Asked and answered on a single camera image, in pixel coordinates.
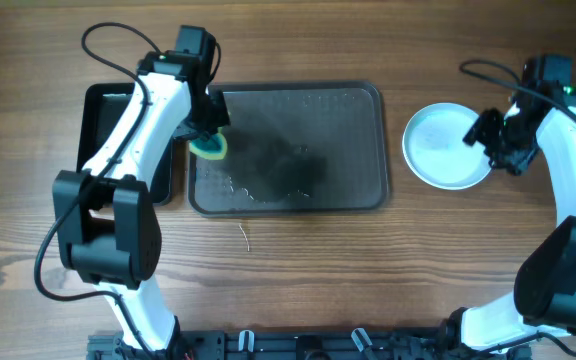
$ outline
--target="black tray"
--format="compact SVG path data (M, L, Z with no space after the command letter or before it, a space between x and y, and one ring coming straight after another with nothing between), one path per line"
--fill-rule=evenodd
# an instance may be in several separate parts
M78 172L108 139L126 110L134 88L134 83L95 84L88 88L79 137ZM171 140L159 161L150 185L150 196L155 205L164 205L170 201L173 152Z
M190 155L188 200L204 216L361 211L389 192L381 97L368 82L227 84L221 161Z

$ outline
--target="wooden table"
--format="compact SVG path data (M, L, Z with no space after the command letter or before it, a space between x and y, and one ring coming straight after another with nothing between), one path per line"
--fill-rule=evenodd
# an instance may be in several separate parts
M407 120L436 102L507 107L505 89L460 75L472 57L520 70L541 52L572 55L576 2L246 0L0 0L0 359L82 359L86 337L116 330L105 300L40 296L32 266L53 218L51 183L74 169L83 97L123 75L80 49L101 21L133 25L171 48L180 24L206 27L223 49L217 82L366 79L384 99L393 194L365 215L209 220L177 194L157 209L164 236L157 278L184 330L434 325L461 306L512 289L516 271L554 228L542 157L528 173L501 171L459 192L432 188L401 153ZM118 29L91 48L133 68L148 47ZM44 278L88 290L51 246ZM537 359L563 359L550 344Z

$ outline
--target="dark gray tray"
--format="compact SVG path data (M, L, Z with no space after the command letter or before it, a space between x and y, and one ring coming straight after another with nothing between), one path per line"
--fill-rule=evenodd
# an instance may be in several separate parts
M190 155L188 200L209 217L362 211L388 198L381 97L368 82L226 84L221 161Z

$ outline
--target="wire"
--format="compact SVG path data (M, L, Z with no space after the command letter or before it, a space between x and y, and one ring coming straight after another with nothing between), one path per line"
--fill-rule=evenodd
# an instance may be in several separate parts
M215 76L217 75L217 70L219 70L219 64L221 64L221 46L219 45L218 42L215 42L215 46L217 47L219 55L217 56L217 65L215 65L215 70L213 70L212 74L210 74L210 80L208 82L212 82L215 79Z
M489 354L489 353L494 352L494 351L512 348L512 347L523 345L523 344L529 343L531 341L539 340L542 338L546 338L546 339L552 341L555 345L557 345L567 355L572 356L572 357L576 357L576 351L570 349L561 340L557 339L556 336L554 336L553 334L550 334L550 333L542 333L539 331L537 331L535 334L526 336L524 338L521 338L521 339L518 339L515 341L511 341L511 342L506 343L506 344L497 345L497 346L493 346L493 347L490 347L490 348L485 349L485 350L478 351L477 354Z
M248 242L248 236L246 235L244 228L241 227L241 224L239 224L239 230L241 230L241 233L244 234L244 239L246 239L246 246L248 247L248 252L250 252L250 243Z
M517 83L513 84L513 83L510 83L510 82L507 82L504 80L494 78L492 76L484 75L482 73L478 73L476 71L466 69L466 67L468 65L475 65L475 64L490 65L490 66L496 67L498 69L502 69L506 73L511 74L513 76L513 78L515 78ZM553 107L555 107L557 110L566 114L566 116L568 116L570 118L570 120L572 120L576 124L576 114L574 112L572 112L570 109L568 109L568 107L566 105L561 104L561 103L559 103L559 102L557 102L557 101L555 101L555 100L553 100L553 99L551 99L551 98L549 98L549 97L547 97L547 96L545 96L545 95L543 95L537 91L534 91L532 89L529 89L527 87L519 85L519 77L512 70L510 70L510 68L508 68L504 65L501 65L501 64L495 63L493 61L489 61L489 60L474 59L474 60L468 60L468 61L461 63L461 65L459 65L459 71L461 71L462 73L464 73L466 75L470 75L470 76L473 76L475 78L478 78L478 79L481 79L481 80L484 80L484 81L487 81L487 82L490 82L490 83L493 83L496 85L500 85L500 86L503 86L503 87L506 87L506 88L509 88L509 89L512 89L515 91L520 91L520 92L526 93L528 95L531 95L533 97L536 97L540 100L543 100L543 101L549 103L550 105L552 105ZM528 342L531 342L534 340L539 340L541 338L546 338L546 339L552 341L555 345L557 345L567 355L570 355L572 357L576 357L576 351L571 350L561 340L557 339L557 337L555 337L554 335L549 334L549 333L541 333L541 332L537 332L536 334L527 336L525 338L510 342L507 344L493 346L491 348L488 348L488 349L485 349L482 351L478 351L477 353L478 354L490 353L493 351L498 351L498 350L507 349L510 347L522 345L522 344L525 344L525 343L528 343Z
M461 65L459 66L459 70L461 70L461 72L464 72L470 76L474 76L476 78L486 80L486 81L490 81L489 79L494 79L494 78L489 77L487 75L480 74L478 72L465 70L466 66L468 66L468 65L488 65L488 66L496 67L497 69L503 70L506 74L512 76L512 78L515 79L515 83L517 85L521 84L521 79L519 78L517 73L512 71L512 69L506 65L499 64L499 63L496 63L494 61L485 60L485 59L472 59L472 60L462 62Z
M471 64L485 64L485 65L491 65L494 67L497 67L499 69L507 69L508 71L510 71L510 73L512 73L512 70L508 69L506 66L501 65L501 64L497 64L494 63L492 61L488 61L488 60L481 60L481 59L475 59L475 60L468 60L465 61L463 63L461 63L461 65L459 65L459 71L461 71L462 73L466 74L466 75L470 75L473 76L475 78L499 85L499 86L503 86L515 91L520 91L529 95L532 95L540 100L543 100L547 103L549 103L550 105L552 105L553 107L557 108L557 110L561 111L562 113L564 113L566 116L568 116L570 118L570 120L572 120L575 124L576 124L576 114L574 112L572 112L570 109L568 109L568 107L564 104L560 104L559 102L538 93L537 91L534 91L532 89L529 89L527 87L518 85L518 84L513 84L504 80L500 80L497 78L494 78L492 76L488 76L488 75L484 75L482 73L478 73L472 70L468 70L466 69L466 66L471 65Z
M70 205L66 208L66 211L64 212L64 214L61 215L59 218L57 218L57 220L55 220L55 222L50 227L50 230L48 230L48 233L44 237L44 240L41 243L41 246L39 247L39 251L37 252L37 257L35 259L34 280L35 280L35 286L37 287L37 290L39 290L39 292L42 295L44 295L45 297L52 299L52 300L55 300L55 301L70 302L70 301L88 299L88 298L92 298L92 297L96 297L96 296L109 296L109 297L113 298L115 300L115 303L119 307L119 310L121 311L122 315L124 316L124 318L126 320L126 324L128 325L128 328L130 329L130 332L132 333L134 338L137 340L137 343L139 343L139 346L141 346L144 353L146 353L146 355L150 359L155 359L155 356L153 355L153 353L150 351L150 349L146 345L146 342L141 337L139 331L137 330L137 327L135 326L134 321L130 317L130 313L128 311L128 308L126 307L125 303L123 302L121 295L116 294L116 293L111 292L111 291L92 291L92 292L87 292L87 293L78 294L78 295L63 296L63 295L58 295L58 294L50 292L48 289L46 289L46 287L44 286L44 284L41 280L41 266L43 263L44 256L46 255L46 250L48 249L48 245L50 245L50 241L52 240L52 238L57 233L57 230L59 230L59 228L63 225L63 223L65 222L68 215L77 207L77 205L79 205L80 201L82 199L83 200L87 199L88 196L90 195L90 193L92 192L93 188L95 187L95 185L97 183L99 183L100 179L102 179L115 166L115 164L117 164L117 161L119 160L124 149L126 148L128 143L130 142L130 139L132 138L132 136L135 134L135 132L139 128L139 125L141 124L142 119L146 115L146 111L148 109L148 106L150 105L150 97L149 97L149 93L148 93L148 88L146 87L146 84L144 84L143 81L141 79L139 79L139 77L136 74L130 72L128 69L126 69L124 67L121 67L115 63L112 63L112 62L98 56L97 54L90 51L90 49L86 45L86 39L87 39L88 35L92 31L94 31L95 29L98 29L101 27L120 27L123 29L130 30L133 33L139 35L144 40L146 40L148 42L148 44L150 44L155 49L156 52L161 53L161 51L155 45L155 43L152 40L150 40L146 35L144 35L139 30L137 30L131 26L125 25L125 24L115 23L115 22L103 22L103 23L99 23L99 24L96 24L96 25L89 27L83 33L83 35L81 37L81 48L86 52L86 54L88 54L93 59L101 62L102 64L108 65L109 67L111 67L115 70L121 71L122 73L128 75L133 80L135 80L135 82L141 88L141 91L143 93L144 98L142 100L141 109L139 111L139 114L137 115L137 118L135 119L134 124L132 125L132 127L128 131L128 134L126 134L126 137L121 141L121 143L117 147L117 150L115 151L115 153L108 159L108 163L106 164L106 166L99 172L99 174L97 174L97 176L88 185L86 185L82 189L82 191L75 197L75 199L73 199L73 201L70 203Z

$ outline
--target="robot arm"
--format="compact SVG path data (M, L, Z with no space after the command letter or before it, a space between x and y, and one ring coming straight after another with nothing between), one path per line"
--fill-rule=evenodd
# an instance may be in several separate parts
M539 89L576 114L576 91L569 87L570 61L544 56L528 62L522 83ZM464 141L486 146L491 166L521 174L544 152L557 205L557 229L521 267L514 292L463 312L460 341L483 350L537 332L576 335L576 122L560 109L515 95L505 116L487 110Z
M151 105L118 164L106 177L120 180L126 175L133 175L137 180L144 181L150 189L168 140L190 113L190 88L187 82L176 79L174 75L153 72L139 77L150 91ZM86 162L84 171L90 170L92 176L97 176L106 166L107 160L117 151L135 123L143 99L141 87L135 86L130 103L115 129L99 152Z
M150 103L118 161L103 179L95 179L139 117L145 98L140 86L135 86L117 126L83 171L62 171L53 184L55 214L65 217L58 230L63 265L98 291L120 295L138 336L156 358L183 359L185 351L177 318L167 309L153 276L161 231L148 189L171 137L208 139L230 123L223 94L206 93L215 47L215 38L203 28L182 26L174 51L148 53L137 75L148 89ZM91 195L80 197L93 179L97 182ZM73 201L79 206L69 212ZM114 220L90 214L108 204ZM123 343L142 349L126 313L115 299L106 298L122 326Z

